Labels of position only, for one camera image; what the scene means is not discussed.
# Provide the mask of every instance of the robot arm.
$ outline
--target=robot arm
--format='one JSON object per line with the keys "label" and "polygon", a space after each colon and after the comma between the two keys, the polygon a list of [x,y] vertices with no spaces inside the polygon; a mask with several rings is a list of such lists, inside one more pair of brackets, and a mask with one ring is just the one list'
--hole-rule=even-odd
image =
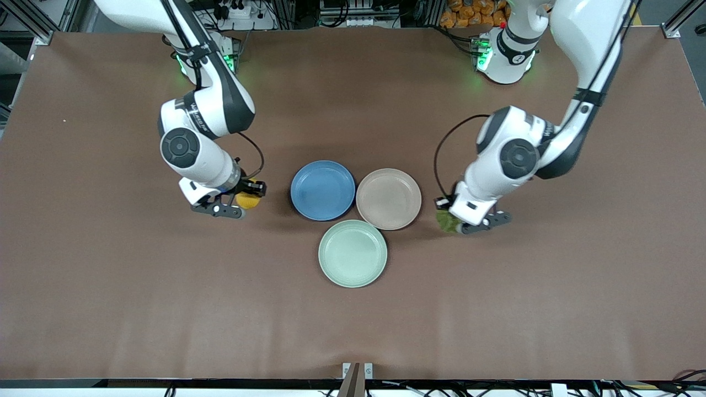
{"label": "robot arm", "polygon": [[617,40],[630,0],[556,0],[551,27],[557,45],[578,72],[578,87],[560,126],[516,107],[484,123],[478,159],[455,188],[449,212],[470,225],[488,225],[500,197],[532,176],[559,177],[573,167],[620,61]]}
{"label": "robot arm", "polygon": [[[196,90],[164,103],[160,110],[157,127],[162,158],[183,177],[179,186],[192,209],[240,218],[244,212],[232,205],[233,196],[240,191],[263,196],[265,184],[247,180],[237,161],[214,142],[246,130],[255,117],[253,100],[228,68],[219,46],[185,0],[95,3],[119,25],[162,33],[187,66],[193,67]],[[203,82],[208,87],[202,88]],[[209,202],[221,194],[231,196],[228,209],[219,206],[220,202]]]}

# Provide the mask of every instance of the cable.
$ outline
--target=cable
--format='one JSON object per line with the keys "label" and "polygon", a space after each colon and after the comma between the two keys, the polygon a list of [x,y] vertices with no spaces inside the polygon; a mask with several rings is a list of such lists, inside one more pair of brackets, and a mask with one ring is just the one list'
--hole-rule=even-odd
{"label": "cable", "polygon": [[473,119],[477,119],[479,117],[486,117],[487,118],[487,117],[490,117],[490,114],[476,114],[476,115],[471,116],[471,117],[467,118],[466,120],[463,120],[462,122],[456,124],[456,126],[453,127],[449,132],[447,132],[446,135],[441,139],[441,142],[439,142],[439,144],[436,146],[436,151],[434,152],[434,177],[436,178],[436,184],[439,186],[441,193],[447,199],[449,198],[449,195],[446,193],[446,190],[444,190],[443,186],[441,185],[441,180],[439,180],[438,164],[437,164],[439,151],[441,150],[441,146],[443,145],[443,143],[446,142],[446,139],[448,139],[448,137],[451,136],[451,134],[453,134],[453,132],[456,131],[456,129],[458,129],[458,127],[462,126],[463,124],[466,124],[467,122],[470,122]]}
{"label": "cable", "polygon": [[698,371],[689,372],[688,374],[686,374],[686,375],[684,375],[684,376],[682,376],[682,377],[679,377],[679,378],[676,378],[676,379],[672,379],[672,382],[681,382],[681,381],[685,381],[686,379],[689,379],[689,378],[691,378],[691,377],[695,377],[696,375],[699,375],[699,374],[706,374],[706,369],[699,369]]}
{"label": "cable", "polygon": [[209,19],[213,22],[213,26],[215,27],[215,29],[216,29],[218,32],[220,32],[221,30],[220,30],[220,28],[218,28],[218,22],[215,20],[215,18],[213,17],[213,15],[212,15],[210,12],[208,12],[208,8],[204,7],[204,5],[203,5],[203,3],[201,2],[201,0],[196,0],[196,2],[198,3],[198,6],[200,6],[200,7],[208,14],[208,17],[209,17]]}
{"label": "cable", "polygon": [[424,394],[424,397],[429,397],[429,396],[431,396],[431,394],[432,394],[434,391],[440,391],[441,393],[443,393],[444,396],[446,396],[446,397],[451,397],[451,396],[449,396],[448,393],[446,393],[444,390],[441,390],[441,389],[431,389],[430,391],[427,391],[426,394]]}
{"label": "cable", "polygon": [[341,12],[338,14],[338,18],[336,18],[336,21],[334,23],[332,23],[331,25],[327,25],[327,24],[319,21],[321,26],[325,26],[327,28],[336,28],[338,26],[341,26],[346,21],[346,19],[348,18],[348,12],[350,10],[350,5],[348,4],[348,0],[341,0],[341,1],[343,1],[344,3],[341,3]]}
{"label": "cable", "polygon": [[409,390],[409,391],[413,391],[413,392],[419,394],[420,396],[423,396],[423,395],[424,395],[424,393],[422,393],[421,391],[419,391],[419,390],[417,390],[417,389],[415,389],[414,387],[411,387],[411,386],[405,386],[405,385],[403,385],[403,384],[399,384],[399,383],[393,382],[393,381],[382,381],[382,383],[384,383],[384,384],[393,384],[393,385],[395,385],[395,386],[404,387],[404,388],[406,388],[406,389]]}
{"label": "cable", "polygon": [[628,393],[632,394],[634,397],[642,397],[640,394],[637,394],[633,388],[629,387],[628,385],[624,384],[622,381],[614,381],[615,384],[618,386],[622,387],[623,389],[627,390]]}
{"label": "cable", "polygon": [[460,37],[460,36],[457,36],[457,35],[452,35],[452,34],[449,33],[446,29],[440,28],[440,27],[438,27],[438,26],[436,26],[436,25],[425,25],[424,27],[425,27],[425,28],[432,28],[432,29],[436,30],[437,32],[441,33],[442,35],[445,35],[446,37],[448,37],[448,38],[451,40],[451,42],[453,43],[453,45],[455,45],[456,48],[458,48],[459,51],[463,52],[464,54],[476,55],[476,56],[483,55],[483,52],[469,51],[469,50],[467,50],[467,49],[461,47],[461,45],[459,45],[459,44],[457,43],[457,41],[465,42],[465,43],[470,43],[470,42],[471,42],[471,39],[469,39],[469,38]]}
{"label": "cable", "polygon": [[[636,17],[637,14],[638,14],[638,9],[640,8],[640,4],[641,4],[641,3],[642,3],[642,0],[637,0],[637,2],[634,3],[634,4],[635,4],[635,12],[632,14],[632,16],[630,16],[630,9],[631,9],[632,7],[628,7],[628,11],[627,11],[627,12],[625,13],[625,15],[623,16],[623,21],[621,22],[621,25],[622,25],[622,26],[625,26],[625,21],[628,20],[628,17],[629,17],[630,19],[629,19],[629,22],[628,22],[627,26],[625,27],[625,30],[623,31],[622,38],[621,38],[621,32],[620,32],[620,30],[618,30],[618,32],[616,33],[615,38],[613,39],[613,41],[611,42],[611,44],[608,46],[608,49],[606,50],[606,54],[603,56],[603,59],[601,60],[601,64],[600,64],[600,66],[598,66],[598,69],[596,70],[596,73],[593,75],[593,78],[591,79],[591,82],[588,84],[588,86],[586,87],[586,89],[583,90],[583,92],[580,94],[580,97],[577,98],[577,102],[578,102],[578,103],[576,104],[576,107],[575,107],[574,110],[571,112],[571,115],[566,119],[566,122],[565,122],[565,123],[562,123],[562,126],[569,125],[569,123],[573,120],[573,118],[574,118],[574,117],[576,116],[576,114],[578,113],[579,108],[581,108],[581,106],[580,106],[581,103],[586,99],[586,96],[588,95],[589,90],[591,89],[591,87],[593,86],[593,84],[594,84],[594,83],[596,82],[596,80],[598,79],[598,76],[601,74],[601,71],[603,70],[603,68],[606,66],[606,62],[608,61],[608,58],[610,57],[611,52],[613,52],[613,47],[615,47],[615,44],[618,42],[618,38],[621,38],[621,44],[623,44],[623,41],[625,41],[625,37],[626,37],[626,35],[628,34],[628,29],[630,29],[630,26],[632,26],[633,21],[635,20],[635,17]],[[544,144],[545,144],[545,145],[548,145],[549,142],[551,142],[554,138],[550,138],[550,139],[546,140],[546,141],[544,142]]]}
{"label": "cable", "polygon": [[260,154],[260,167],[259,167],[257,170],[255,170],[255,172],[253,172],[252,174],[250,174],[250,175],[248,175],[247,177],[245,177],[245,179],[250,179],[250,178],[255,177],[257,174],[259,174],[260,171],[262,171],[263,168],[265,167],[265,155],[263,154],[263,151],[260,150],[260,146],[258,146],[258,144],[255,143],[252,139],[248,138],[247,135],[243,134],[242,132],[239,132],[238,134],[240,134],[240,136],[242,136],[243,138],[245,138],[246,141],[250,142],[250,144],[251,144],[251,145],[258,151],[258,153]]}
{"label": "cable", "polygon": [[458,40],[460,42],[471,42],[472,41],[468,37],[461,37],[461,36],[454,35],[451,32],[449,32],[447,29],[444,29],[444,28],[437,26],[437,25],[424,25],[422,27],[423,28],[432,28],[432,29],[436,30],[437,32],[441,33],[442,35],[445,35],[446,37],[448,37],[450,39]]}
{"label": "cable", "polygon": [[282,23],[283,21],[284,21],[284,22],[289,22],[289,23],[291,23],[292,25],[294,25],[294,24],[296,23],[296,22],[294,22],[293,20],[288,20],[288,19],[286,19],[286,18],[281,18],[281,17],[275,12],[275,9],[270,5],[269,2],[265,1],[265,6],[266,6],[267,9],[269,10],[269,12],[272,13],[272,16],[275,17],[275,18],[277,19],[277,21],[279,21],[279,23],[280,23],[280,29],[282,29],[282,25],[286,25],[285,23]]}
{"label": "cable", "polygon": [[177,385],[172,382],[169,384],[169,387],[167,387],[167,390],[164,392],[164,397],[174,397],[177,395]]}
{"label": "cable", "polygon": [[[174,15],[174,10],[172,10],[172,6],[169,5],[169,0],[162,0],[162,6],[164,7],[164,10],[167,12],[167,16],[169,17],[169,20],[172,22],[172,25],[174,26],[174,30],[176,31],[176,35],[179,37],[179,40],[181,40],[181,43],[184,46],[184,50],[185,51],[188,50],[191,47],[189,45],[189,40],[186,38],[184,31],[181,29],[181,26],[179,24],[179,20],[177,20],[177,16]],[[202,88],[202,85],[201,85],[201,63],[199,61],[193,62],[193,73],[194,73],[194,76],[196,77],[196,90],[198,91]]]}
{"label": "cable", "polygon": [[409,10],[409,11],[407,11],[406,13],[403,13],[403,14],[400,14],[400,13],[399,13],[399,14],[397,15],[397,18],[395,18],[395,20],[393,21],[393,28],[395,27],[395,24],[397,23],[397,20],[398,20],[398,19],[400,19],[400,18],[403,17],[403,16],[407,16],[407,15],[411,14],[412,12],[414,12],[414,10]]}

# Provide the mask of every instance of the metal frame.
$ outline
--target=metal frame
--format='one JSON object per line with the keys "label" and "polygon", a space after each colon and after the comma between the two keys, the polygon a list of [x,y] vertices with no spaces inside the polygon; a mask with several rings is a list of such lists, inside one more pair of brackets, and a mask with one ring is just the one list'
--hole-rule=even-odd
{"label": "metal frame", "polygon": [[44,45],[49,45],[52,34],[61,30],[44,11],[29,0],[0,0],[0,5],[15,16]]}
{"label": "metal frame", "polygon": [[661,24],[662,34],[666,39],[676,39],[681,37],[679,28],[699,9],[706,0],[688,0],[680,7],[674,15]]}

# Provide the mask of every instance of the metal bracket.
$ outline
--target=metal bracket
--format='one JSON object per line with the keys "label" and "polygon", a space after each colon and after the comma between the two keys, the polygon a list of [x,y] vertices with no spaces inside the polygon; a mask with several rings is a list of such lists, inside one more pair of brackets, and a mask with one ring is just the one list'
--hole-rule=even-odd
{"label": "metal bracket", "polygon": [[659,24],[659,27],[662,29],[662,34],[664,35],[665,39],[678,39],[681,37],[681,33],[679,32],[679,29],[677,30],[667,30],[666,25],[664,22]]}
{"label": "metal bracket", "polygon": [[458,232],[462,235],[472,235],[473,233],[482,232],[483,230],[490,230],[493,227],[498,227],[506,225],[513,220],[513,216],[510,213],[503,211],[498,211],[496,213],[489,213],[483,219],[483,223],[480,225],[471,225],[469,223],[462,223],[459,226]]}
{"label": "metal bracket", "polygon": [[226,218],[242,219],[245,216],[245,210],[243,208],[232,204],[223,204],[220,198],[221,196],[216,196],[213,201],[192,206],[191,210],[195,213],[211,215],[214,218],[224,216]]}
{"label": "metal bracket", "polygon": [[[343,375],[342,378],[346,377],[346,374],[348,374],[348,370],[351,367],[350,362],[344,362],[343,363]],[[366,362],[365,365],[363,366],[363,370],[365,372],[365,379],[372,379],[373,378],[373,363],[372,362]]]}
{"label": "metal bracket", "polygon": [[665,23],[662,23],[662,34],[665,39],[676,39],[681,37],[679,28],[688,20],[696,10],[706,3],[706,0],[687,0],[682,7],[677,10]]}

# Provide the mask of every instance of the yellow object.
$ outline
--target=yellow object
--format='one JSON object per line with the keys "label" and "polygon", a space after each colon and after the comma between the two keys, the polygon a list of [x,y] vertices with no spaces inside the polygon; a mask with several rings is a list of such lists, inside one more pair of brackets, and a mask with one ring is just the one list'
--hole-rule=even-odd
{"label": "yellow object", "polygon": [[495,11],[493,13],[493,25],[500,26],[503,22],[507,22],[505,19],[505,14],[502,11]]}
{"label": "yellow object", "polygon": [[465,28],[466,26],[468,26],[467,19],[456,18],[456,28]]}
{"label": "yellow object", "polygon": [[260,203],[260,199],[261,197],[250,193],[241,192],[235,195],[235,202],[238,204],[238,207],[243,208],[244,210],[255,208]]}
{"label": "yellow object", "polygon": [[463,0],[446,0],[446,3],[453,12],[458,12],[463,7]]}
{"label": "yellow object", "polygon": [[470,19],[475,12],[473,11],[473,7],[471,6],[463,6],[461,7],[461,10],[458,11],[458,18],[461,19]]}
{"label": "yellow object", "polygon": [[442,28],[451,29],[456,24],[456,13],[451,11],[444,11],[441,14],[441,19],[439,20],[439,26]]}

